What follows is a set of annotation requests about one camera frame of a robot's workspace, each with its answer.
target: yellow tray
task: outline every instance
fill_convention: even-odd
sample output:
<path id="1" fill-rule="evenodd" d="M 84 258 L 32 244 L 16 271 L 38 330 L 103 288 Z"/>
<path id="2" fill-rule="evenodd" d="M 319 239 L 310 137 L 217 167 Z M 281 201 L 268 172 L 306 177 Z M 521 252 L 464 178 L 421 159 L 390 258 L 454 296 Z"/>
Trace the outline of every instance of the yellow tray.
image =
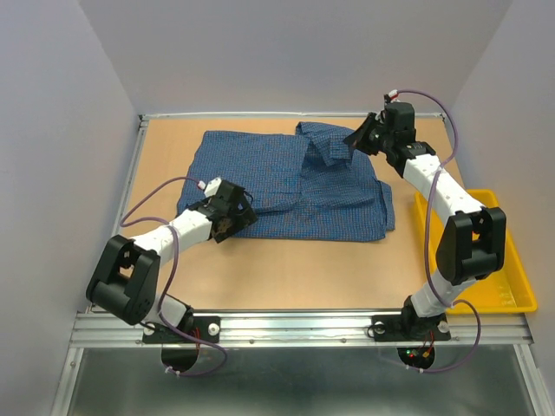
<path id="1" fill-rule="evenodd" d="M 471 189 L 467 192 L 487 207 L 499 206 L 495 194 L 488 189 Z M 421 241 L 424 241 L 424 223 L 426 221 L 426 199 L 415 194 L 414 216 L 418 225 Z M 439 217 L 433 212 L 430 230 L 430 268 L 436 269 L 435 252 L 440 243 L 443 227 Z M 460 297 L 468 300 L 481 314 L 514 314 L 533 312 L 538 308 L 536 297 L 528 282 L 519 253 L 514 246 L 513 237 L 507 230 L 505 247 L 505 265 L 503 269 L 492 273 L 488 278 L 477 282 L 465 290 Z M 472 314 L 466 305 L 457 305 L 448 314 Z"/>

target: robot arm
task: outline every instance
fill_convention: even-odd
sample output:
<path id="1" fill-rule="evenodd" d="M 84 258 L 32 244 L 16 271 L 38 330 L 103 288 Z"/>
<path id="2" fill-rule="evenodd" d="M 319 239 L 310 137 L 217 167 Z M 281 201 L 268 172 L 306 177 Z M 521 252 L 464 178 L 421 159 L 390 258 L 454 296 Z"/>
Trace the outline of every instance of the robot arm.
<path id="1" fill-rule="evenodd" d="M 413 106 L 392 98 L 394 94 L 385 95 L 384 109 L 370 113 L 344 142 L 368 155 L 385 153 L 397 173 L 428 200 L 440 160 L 428 143 L 416 141 Z M 472 198 L 443 169 L 432 208 L 444 226 L 432 284 L 439 297 L 451 304 L 463 290 L 503 266 L 506 217 L 500 208 L 486 208 Z M 400 330 L 405 338 L 420 339 L 437 326 L 445 309 L 426 282 L 405 302 Z"/>
<path id="2" fill-rule="evenodd" d="M 169 224 L 177 231 L 180 251 L 210 238 L 220 243 L 257 221 L 245 189 L 220 178 L 209 182 L 206 198 L 190 205 Z M 173 235 L 167 225 L 146 234 L 108 240 L 87 287 L 87 298 L 129 325 L 163 324 L 156 293 L 160 267 L 173 259 Z M 190 306 L 166 296 L 166 319 L 175 327 L 190 326 Z"/>

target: blue cloth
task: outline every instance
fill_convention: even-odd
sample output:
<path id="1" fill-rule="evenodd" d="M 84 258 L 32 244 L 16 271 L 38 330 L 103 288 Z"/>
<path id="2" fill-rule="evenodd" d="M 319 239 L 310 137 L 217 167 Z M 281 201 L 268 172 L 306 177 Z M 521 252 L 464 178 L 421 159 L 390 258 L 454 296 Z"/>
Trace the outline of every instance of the blue cloth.
<path id="1" fill-rule="evenodd" d="M 252 194 L 258 221 L 237 237 L 378 240 L 395 228 L 391 188 L 343 144 L 350 133 L 305 122 L 295 135 L 206 132 L 188 175 L 221 176 Z M 200 198 L 186 183 L 178 214 Z"/>

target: tabletop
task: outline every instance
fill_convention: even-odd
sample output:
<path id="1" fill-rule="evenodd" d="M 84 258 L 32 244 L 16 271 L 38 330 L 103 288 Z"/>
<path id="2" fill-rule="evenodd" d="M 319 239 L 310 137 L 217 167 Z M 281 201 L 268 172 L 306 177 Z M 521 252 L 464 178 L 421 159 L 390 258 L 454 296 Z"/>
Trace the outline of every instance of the tabletop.
<path id="1" fill-rule="evenodd" d="M 362 118 L 150 120 L 133 178 L 128 207 L 157 185 L 186 175 L 206 130 L 293 134 L 299 121 L 357 128 Z M 451 152 L 442 119 L 416 120 L 417 139 L 441 159 Z M 170 294 L 196 309 L 387 309 L 400 308 L 425 282 L 422 241 L 412 217 L 415 189 L 383 155 L 371 158 L 379 180 L 391 185 L 395 230 L 372 243 L 229 238 L 198 244 L 180 255 Z M 456 162 L 447 166 L 462 184 Z M 174 183 L 146 202 L 136 216 L 172 219 L 183 184 Z M 127 237 L 157 225 L 122 230 Z M 160 270 L 159 289 L 171 264 Z"/>

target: white wall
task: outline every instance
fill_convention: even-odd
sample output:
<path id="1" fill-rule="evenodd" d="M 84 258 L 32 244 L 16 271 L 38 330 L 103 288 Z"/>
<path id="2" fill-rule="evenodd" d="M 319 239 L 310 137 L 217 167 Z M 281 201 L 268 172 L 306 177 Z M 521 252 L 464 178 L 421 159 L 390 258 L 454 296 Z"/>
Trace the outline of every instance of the white wall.
<path id="1" fill-rule="evenodd" d="M 510 3 L 81 0 L 141 114 L 368 111 L 392 88 L 451 105 Z"/>
<path id="2" fill-rule="evenodd" d="M 74 0 L 0 13 L 0 414 L 49 414 L 136 112 Z"/>
<path id="3" fill-rule="evenodd" d="M 538 298 L 533 352 L 555 400 L 555 2 L 515 0 L 455 105 L 465 184 L 493 188 Z"/>

